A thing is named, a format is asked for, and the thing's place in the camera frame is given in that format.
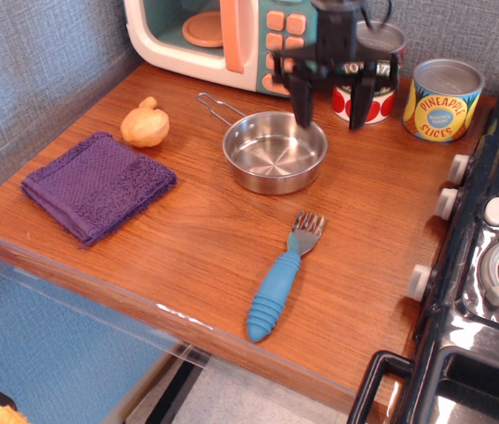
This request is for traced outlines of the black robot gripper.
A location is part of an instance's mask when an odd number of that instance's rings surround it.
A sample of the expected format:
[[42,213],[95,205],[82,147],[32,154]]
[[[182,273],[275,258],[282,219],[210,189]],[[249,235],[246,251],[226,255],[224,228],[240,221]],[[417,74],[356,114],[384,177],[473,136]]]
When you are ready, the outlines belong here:
[[312,123],[313,89],[322,84],[352,86],[350,129],[367,121],[374,91],[395,88],[399,80],[399,36],[386,16],[371,19],[366,1],[313,1],[315,41],[271,52],[272,80],[290,91],[298,126]]

